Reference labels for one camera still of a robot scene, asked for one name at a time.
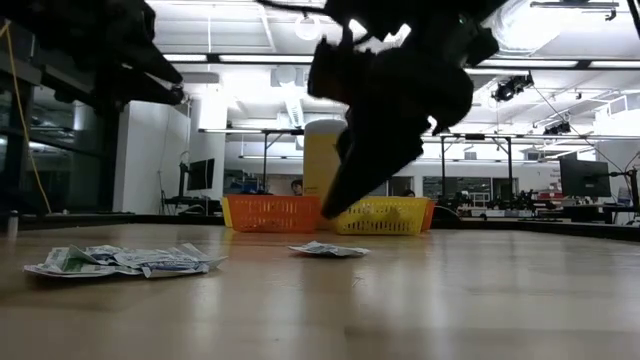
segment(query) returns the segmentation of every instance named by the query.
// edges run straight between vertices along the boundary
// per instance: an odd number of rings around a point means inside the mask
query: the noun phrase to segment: pile of packets
[[[144,275],[148,279],[207,273],[226,257],[213,258],[192,244],[167,250],[139,250],[109,245],[53,248],[47,260],[26,265],[24,271],[59,278],[91,278],[116,274]]]

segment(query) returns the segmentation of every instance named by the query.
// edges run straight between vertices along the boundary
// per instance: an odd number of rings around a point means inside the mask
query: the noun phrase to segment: monitor
[[[564,196],[611,197],[609,163],[560,159]]]
[[[189,164],[189,184],[187,190],[205,190],[213,187],[215,159],[196,161]]]

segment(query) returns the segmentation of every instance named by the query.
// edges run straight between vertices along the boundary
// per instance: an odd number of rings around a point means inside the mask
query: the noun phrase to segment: table surface
[[[295,256],[312,240],[361,259]],[[0,240],[4,359],[638,359],[640,247],[526,232],[419,237],[240,234],[122,225]],[[21,272],[54,246],[229,255],[218,271],[53,281]]]

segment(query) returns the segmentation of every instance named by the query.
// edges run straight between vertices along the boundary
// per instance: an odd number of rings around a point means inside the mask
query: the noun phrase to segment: yellow basket
[[[371,196],[352,205],[335,222],[341,235],[418,235],[429,199]]]
[[[231,210],[229,210],[229,199],[222,198],[222,215],[224,216],[224,226],[233,227],[231,223]]]

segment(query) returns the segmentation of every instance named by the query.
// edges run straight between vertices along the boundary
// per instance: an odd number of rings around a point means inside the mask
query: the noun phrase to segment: window
[[[470,198],[473,197],[472,194],[491,194],[490,178],[446,177],[444,181],[447,197],[453,197],[457,192],[465,192]],[[442,178],[425,176],[422,180],[422,191],[425,197],[437,199],[442,194]]]
[[[4,162],[7,158],[7,137],[0,136],[0,174],[4,173]]]
[[[41,143],[29,143],[40,182],[54,212],[99,208],[100,161]],[[21,188],[37,204],[43,204],[36,174],[29,161]]]
[[[0,90],[0,126],[9,126],[11,116],[11,93]]]
[[[50,141],[78,150],[103,150],[104,121],[93,108],[79,101],[71,104],[57,101],[54,91],[38,87],[33,91],[31,132]]]
[[[402,196],[407,190],[413,190],[413,176],[394,176],[389,180],[389,196]]]

